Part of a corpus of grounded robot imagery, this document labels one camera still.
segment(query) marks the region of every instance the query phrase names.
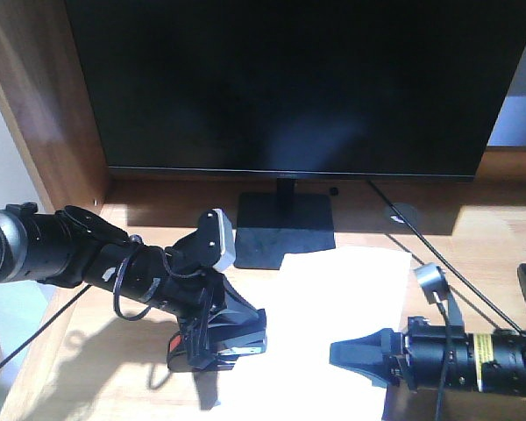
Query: wire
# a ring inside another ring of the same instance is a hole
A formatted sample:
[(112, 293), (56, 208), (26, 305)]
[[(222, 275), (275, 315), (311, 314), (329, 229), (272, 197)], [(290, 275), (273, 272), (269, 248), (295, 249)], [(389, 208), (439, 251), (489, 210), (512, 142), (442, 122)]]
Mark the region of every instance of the wire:
[(113, 283), (113, 310), (115, 311), (115, 314), (117, 314), (120, 318), (129, 322), (136, 322), (138, 320), (143, 319), (152, 308), (152, 305), (148, 305), (140, 313), (135, 314), (133, 316), (126, 316), (121, 311), (121, 287), (123, 286), (124, 275), (126, 274), (126, 269), (129, 267), (130, 262), (139, 250), (140, 247), (136, 246), (132, 253), (123, 259), (117, 271), (117, 277), (115, 278), (115, 282)]
[(509, 316), (507, 316), (501, 309), (494, 305), (491, 300), (483, 295), (475, 286), (469, 282), (444, 256), (411, 224), (407, 218), (395, 207), (395, 205), (382, 193), (382, 191), (370, 180), (366, 181), (370, 187), (378, 194), (384, 203), (395, 212), (395, 214), (405, 223), (405, 225), (423, 242), (423, 244), (435, 255), (437, 258), (454, 274), (460, 281), (462, 281), (467, 288), (469, 288), (481, 301), (487, 304), (491, 310), (497, 313), (504, 321), (506, 321), (512, 328), (520, 335), (525, 332), (517, 325)]
[(450, 357), (453, 352), (452, 336), (450, 331), (450, 320), (448, 319), (448, 313), (444, 308), (440, 297), (436, 291), (433, 292), (435, 299), (437, 300), (437, 308), (440, 311), (444, 319), (444, 331), (446, 335), (446, 344), (444, 347), (444, 359), (442, 363), (442, 370), (440, 371), (440, 382), (438, 383), (437, 389), (437, 405), (435, 409), (435, 421), (439, 421), (442, 415), (442, 402), (444, 397), (444, 385), (446, 384), (446, 376), (448, 375), (448, 367), (450, 366)]
[[(401, 250), (403, 250), (405, 253), (409, 253), (411, 254), (411, 257), (413, 257), (413, 259), (419, 263), (421, 266), (424, 266), (424, 261), (422, 261), (418, 256), (416, 256), (411, 250), (409, 250), (407, 247), (405, 247), (405, 245), (403, 245), (400, 241), (398, 241), (393, 235), (390, 235), (390, 234), (385, 234), (386, 237), (388, 237), (389, 239), (391, 239), (397, 246), (399, 246), (401, 248)], [(450, 288), (450, 291), (452, 292), (452, 294), (454, 294), (455, 296), (457, 296), (460, 300), (462, 300), (464, 303), (466, 303), (468, 306), (470, 306), (472, 308), (472, 310), (476, 311), (481, 317), (483, 317), (485, 319), (485, 321), (487, 321), (493, 328), (495, 329), (499, 329), (499, 326), (493, 321), (491, 320), (491, 318), (485, 314), (483, 311), (481, 311), (481, 309), (476, 306), (474, 303), (472, 303), (470, 300), (468, 300), (465, 296), (463, 296), (457, 289), (455, 289), (454, 287), (452, 287), (451, 285), (448, 285), (448, 288)]]
[(197, 276), (200, 276), (204, 273), (204, 271), (202, 269), (197, 269), (195, 272), (191, 273), (191, 274), (177, 274), (175, 273), (172, 268), (169, 266), (169, 263), (167, 262), (167, 257), (168, 256), (174, 256), (174, 254), (172, 253), (175, 253), (174, 249), (172, 247), (166, 247), (165, 250), (162, 250), (160, 247), (157, 247), (160, 249), (161, 251), (161, 261), (163, 262), (164, 264), (164, 268), (166, 269), (166, 272), (168, 275), (172, 276), (173, 278), (178, 278), (178, 279), (193, 279), (193, 278), (196, 278)]
[(5, 366), (6, 364), (8, 364), (11, 360), (13, 360), (16, 355), (18, 355), (19, 353), (21, 353), (24, 348), (26, 348), (29, 344), (31, 344), (41, 333), (43, 333), (43, 331), (49, 327), (62, 313), (64, 313), (72, 304), (74, 304), (76, 301), (78, 301), (78, 299), (83, 296), (87, 291), (88, 289), (91, 288), (91, 285), (86, 285), (83, 289), (81, 289), (78, 294), (76, 294), (75, 296), (73, 296), (66, 304), (64, 304), (62, 306), (62, 308), (60, 308), (60, 310), (58, 310), (56, 313), (54, 313), (51, 318), (49, 318), (28, 340), (26, 340), (23, 344), (21, 344), (18, 348), (16, 348), (16, 350), (11, 353), (10, 355), (8, 355), (6, 358), (4, 358), (1, 362), (0, 362), (0, 369)]

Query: white paper sheet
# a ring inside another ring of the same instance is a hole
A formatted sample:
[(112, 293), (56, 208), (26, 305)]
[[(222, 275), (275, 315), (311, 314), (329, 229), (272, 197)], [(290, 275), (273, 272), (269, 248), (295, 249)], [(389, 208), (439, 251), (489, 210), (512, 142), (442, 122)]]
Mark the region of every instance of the white paper sheet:
[(379, 421), (386, 391), (329, 363), (331, 342), (397, 330), (408, 253), (343, 247), (285, 256), (265, 290), (267, 352), (240, 358), (220, 384), (231, 419)]

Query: monitor base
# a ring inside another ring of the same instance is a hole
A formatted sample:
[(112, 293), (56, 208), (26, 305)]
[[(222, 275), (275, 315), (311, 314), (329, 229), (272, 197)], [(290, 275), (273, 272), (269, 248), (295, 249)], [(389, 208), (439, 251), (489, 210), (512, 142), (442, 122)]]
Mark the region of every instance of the monitor base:
[(335, 248), (326, 195), (243, 193), (236, 230), (236, 268), (278, 269), (286, 253)]

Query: wooden desk surface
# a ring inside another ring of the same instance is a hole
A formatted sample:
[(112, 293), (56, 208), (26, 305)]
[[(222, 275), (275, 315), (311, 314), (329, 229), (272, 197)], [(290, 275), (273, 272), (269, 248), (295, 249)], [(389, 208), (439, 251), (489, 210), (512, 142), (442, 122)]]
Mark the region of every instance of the wooden desk surface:
[[(434, 246), (526, 329), (526, 305), (516, 278), (516, 267), (526, 262), (526, 183), (378, 185), (393, 202), (415, 205), (421, 212), (419, 226)], [(298, 187), (327, 193), (333, 186), (339, 188), (339, 196), (331, 198), (338, 246), (398, 249), (395, 239), (418, 259), (436, 261), (418, 239), (386, 220), (384, 204), (365, 183), (301, 182)], [(140, 234), (147, 244), (166, 246), (191, 232), (202, 211), (221, 207), (235, 220), (240, 191), (272, 188), (268, 182), (122, 181), (108, 197), (102, 216), (129, 233)], [(226, 274), (248, 301), (265, 307), (258, 290), (276, 272), (230, 268)], [(409, 279), (401, 326), (411, 315), (442, 324), (436, 308), (425, 302), (415, 281)], [(468, 332), (491, 332), (492, 323), (506, 327), (458, 280), (450, 275), (448, 280), (464, 298), (458, 304)], [(50, 311), (72, 294), (59, 290)], [(219, 419), (217, 410), (203, 410), (203, 406), (210, 406), (217, 397), (216, 378), (233, 375), (233, 370), (218, 375), (168, 375), (165, 347), (177, 330), (174, 318), (153, 310), (143, 321), (125, 322), (112, 312), (111, 299), (110, 294), (92, 289), (32, 346), (0, 420)], [(127, 301), (123, 306), (128, 311), (140, 308)], [(195, 383), (202, 393), (197, 393)], [(387, 393), (386, 418), (432, 419), (434, 402), (430, 391), (411, 395), (406, 388), (393, 388)], [(359, 419), (358, 411), (355, 396), (354, 415), (349, 418)], [(526, 419), (526, 399), (447, 393), (444, 411), (446, 420)], [(338, 414), (332, 409), (331, 415)], [(245, 416), (257, 418), (256, 409)]]

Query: black monitor screen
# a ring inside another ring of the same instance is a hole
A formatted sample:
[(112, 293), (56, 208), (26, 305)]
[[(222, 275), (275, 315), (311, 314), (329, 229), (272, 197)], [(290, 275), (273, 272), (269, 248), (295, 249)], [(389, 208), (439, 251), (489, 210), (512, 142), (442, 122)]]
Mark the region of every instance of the black monitor screen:
[(469, 179), (526, 0), (67, 0), (114, 170)]

